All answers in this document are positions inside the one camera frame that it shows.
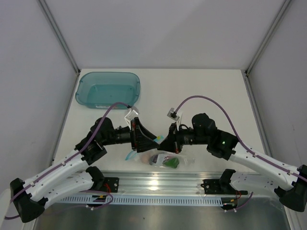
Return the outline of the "green bell pepper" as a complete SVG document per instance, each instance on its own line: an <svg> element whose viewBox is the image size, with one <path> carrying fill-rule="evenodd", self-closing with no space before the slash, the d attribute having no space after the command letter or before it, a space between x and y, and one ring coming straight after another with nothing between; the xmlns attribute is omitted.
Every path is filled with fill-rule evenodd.
<svg viewBox="0 0 307 230"><path fill-rule="evenodd" d="M167 168L176 169L180 164L180 161L178 158L170 158L163 162L163 166Z"/></svg>

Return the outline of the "clear zip top bag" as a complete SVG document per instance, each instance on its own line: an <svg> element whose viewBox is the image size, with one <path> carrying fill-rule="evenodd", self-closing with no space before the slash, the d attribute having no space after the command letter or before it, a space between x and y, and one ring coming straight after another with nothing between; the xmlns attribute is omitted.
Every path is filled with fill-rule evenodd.
<svg viewBox="0 0 307 230"><path fill-rule="evenodd" d="M175 154L175 153L171 153L171 152L167 152L167 151L161 151L161 150L157 150L157 149L152 149L146 152L141 152L141 153L137 153L136 151L131 151L125 158L126 161L136 161L139 163L142 163L140 160L140 156L142 155L147 155L147 156L153 156L155 154L159 154L160 158L160 164L156 164L156 165L151 165L153 167L158 167L158 168L167 168L165 166L163 166L163 162L167 159L170 158L178 158L180 161L180 164L177 168L179 167L183 167L186 165L190 165L192 163L195 162L195 160L193 158L187 157L185 155L180 155L180 154Z"/></svg>

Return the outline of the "purple eggplant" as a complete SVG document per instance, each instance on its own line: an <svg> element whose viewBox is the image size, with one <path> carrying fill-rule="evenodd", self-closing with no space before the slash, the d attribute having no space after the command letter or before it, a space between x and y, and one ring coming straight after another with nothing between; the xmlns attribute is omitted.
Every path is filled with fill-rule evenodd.
<svg viewBox="0 0 307 230"><path fill-rule="evenodd" d="M149 159L149 164L150 165L156 165L156 164L160 164L160 156L159 154L155 154L153 156L150 157Z"/></svg>

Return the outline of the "pink egg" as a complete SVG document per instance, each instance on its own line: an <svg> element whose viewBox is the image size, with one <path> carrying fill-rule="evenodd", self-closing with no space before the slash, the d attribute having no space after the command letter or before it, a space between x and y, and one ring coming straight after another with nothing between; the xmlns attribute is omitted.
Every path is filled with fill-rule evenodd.
<svg viewBox="0 0 307 230"><path fill-rule="evenodd" d="M140 156L140 160L141 160L142 163L148 164L149 160L150 160L150 156L142 155L142 156Z"/></svg>

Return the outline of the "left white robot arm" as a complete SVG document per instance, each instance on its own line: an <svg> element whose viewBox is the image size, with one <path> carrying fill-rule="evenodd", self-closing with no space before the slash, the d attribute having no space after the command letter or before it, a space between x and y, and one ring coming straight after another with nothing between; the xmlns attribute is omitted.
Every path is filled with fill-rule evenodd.
<svg viewBox="0 0 307 230"><path fill-rule="evenodd" d="M93 163L106 155L106 146L129 143L132 150L145 152L159 147L156 140L138 117L132 119L129 126L118 128L105 116L97 119L87 136L60 162L26 180L11 181L17 217L27 223L66 196L86 190L100 191L105 177Z"/></svg>

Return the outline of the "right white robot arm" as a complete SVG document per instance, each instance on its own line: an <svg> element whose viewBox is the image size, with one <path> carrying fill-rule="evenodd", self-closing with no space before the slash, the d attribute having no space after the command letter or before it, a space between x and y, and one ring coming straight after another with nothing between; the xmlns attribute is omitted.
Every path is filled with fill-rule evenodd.
<svg viewBox="0 0 307 230"><path fill-rule="evenodd" d="M184 145L206 145L213 156L242 164L258 173L268 176L277 183L274 192L286 207L303 212L307 204L307 167L295 167L277 161L265 154L257 153L239 137L219 130L215 121L205 113L192 118L193 128L181 129L179 116L171 112L168 117L175 122L169 128L168 136L159 149L180 153Z"/></svg>

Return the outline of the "teal plastic bin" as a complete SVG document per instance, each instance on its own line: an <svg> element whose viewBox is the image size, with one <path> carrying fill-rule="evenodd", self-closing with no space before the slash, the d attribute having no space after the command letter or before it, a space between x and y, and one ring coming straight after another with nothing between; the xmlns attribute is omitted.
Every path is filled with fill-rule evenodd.
<svg viewBox="0 0 307 230"><path fill-rule="evenodd" d="M140 79L134 73L94 71L81 77L75 100L92 109L108 109L116 102L134 106L140 92Z"/></svg>

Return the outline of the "aluminium mounting rail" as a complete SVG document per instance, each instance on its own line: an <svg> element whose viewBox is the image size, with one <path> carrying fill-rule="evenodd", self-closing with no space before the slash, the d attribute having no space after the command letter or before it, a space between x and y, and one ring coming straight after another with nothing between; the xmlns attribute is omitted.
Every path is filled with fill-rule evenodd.
<svg viewBox="0 0 307 230"><path fill-rule="evenodd" d="M103 172L105 177L118 177L118 194L137 196L203 196L204 179L219 179L221 173L196 172ZM256 173L240 172L235 186L257 196L275 197L274 180Z"/></svg>

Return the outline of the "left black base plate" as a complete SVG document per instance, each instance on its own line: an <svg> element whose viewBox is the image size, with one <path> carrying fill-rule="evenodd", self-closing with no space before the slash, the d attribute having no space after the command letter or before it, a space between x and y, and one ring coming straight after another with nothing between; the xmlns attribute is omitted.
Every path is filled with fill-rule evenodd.
<svg viewBox="0 0 307 230"><path fill-rule="evenodd" d="M104 183L98 188L99 191L117 193L119 187L118 177L106 177Z"/></svg>

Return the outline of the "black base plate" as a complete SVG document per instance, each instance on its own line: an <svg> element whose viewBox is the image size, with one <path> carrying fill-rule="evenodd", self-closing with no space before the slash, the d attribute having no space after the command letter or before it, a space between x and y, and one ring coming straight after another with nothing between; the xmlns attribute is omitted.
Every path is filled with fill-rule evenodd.
<svg viewBox="0 0 307 230"><path fill-rule="evenodd" d="M204 179L201 183L204 193L207 195L247 195L246 190L236 190L229 182L221 182L219 179Z"/></svg>
<svg viewBox="0 0 307 230"><path fill-rule="evenodd" d="M106 177L104 183L98 188L99 191L117 193L119 187L118 177Z"/></svg>

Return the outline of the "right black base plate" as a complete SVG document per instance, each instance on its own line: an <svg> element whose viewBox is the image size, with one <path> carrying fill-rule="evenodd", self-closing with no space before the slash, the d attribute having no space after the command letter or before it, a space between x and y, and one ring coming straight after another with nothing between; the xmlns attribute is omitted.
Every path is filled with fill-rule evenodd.
<svg viewBox="0 0 307 230"><path fill-rule="evenodd" d="M247 195L246 190L236 190L229 182L221 182L219 179L204 179L201 183L204 193L207 195Z"/></svg>

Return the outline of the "left aluminium frame post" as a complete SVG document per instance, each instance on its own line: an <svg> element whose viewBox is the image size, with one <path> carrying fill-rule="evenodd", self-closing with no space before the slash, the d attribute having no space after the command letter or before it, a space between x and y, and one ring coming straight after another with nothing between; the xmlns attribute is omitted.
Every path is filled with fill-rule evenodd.
<svg viewBox="0 0 307 230"><path fill-rule="evenodd" d="M72 55L72 52L66 42L66 39L64 38L62 31L56 22L56 19L47 3L46 0L37 0L37 4L39 5L46 21L48 22L52 32L54 33L64 55L68 59L72 69L74 70L75 73L79 74L81 72L80 68L78 67L78 64L75 60L75 58Z"/></svg>

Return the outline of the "aluminium frame post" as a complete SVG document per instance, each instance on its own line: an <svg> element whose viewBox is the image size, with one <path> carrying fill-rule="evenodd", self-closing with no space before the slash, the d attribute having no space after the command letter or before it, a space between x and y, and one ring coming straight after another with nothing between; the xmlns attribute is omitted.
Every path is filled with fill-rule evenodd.
<svg viewBox="0 0 307 230"><path fill-rule="evenodd" d="M56 22L56 19L47 3L46 0L37 0L37 4L39 5L46 21L48 22L52 32L54 33L64 55L68 59L72 69L74 70L75 73L79 74L81 72L80 68L78 67L78 64L75 60L75 58L72 55L72 52L66 42L66 39L64 38L62 31Z"/></svg>
<svg viewBox="0 0 307 230"><path fill-rule="evenodd" d="M284 0L282 2L281 7L277 11L273 21L271 22L265 36L263 37L259 47L257 48L255 54L253 55L247 69L245 70L246 76L249 76L256 64L258 63L259 59L261 58L262 54L266 50L267 46L269 45L270 41L272 40L274 34L276 33L277 29L279 28L280 24L282 23L284 17L286 16L287 12L291 8L294 0Z"/></svg>

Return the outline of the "right aluminium frame post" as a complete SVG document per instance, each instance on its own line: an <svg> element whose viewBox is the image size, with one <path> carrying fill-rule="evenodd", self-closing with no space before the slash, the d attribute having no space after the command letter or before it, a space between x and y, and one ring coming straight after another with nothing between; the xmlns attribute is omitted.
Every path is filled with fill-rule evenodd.
<svg viewBox="0 0 307 230"><path fill-rule="evenodd" d="M245 70L246 76L249 76L256 64L258 63L259 59L261 58L262 54L266 50L267 46L269 45L270 41L272 40L274 34L276 33L277 29L279 28L280 24L282 23L284 17L286 16L287 12L291 8L294 0L284 0L282 2L281 7L277 11L273 21L271 22L265 36L263 37L259 47L257 48L255 54L253 55L247 69Z"/></svg>

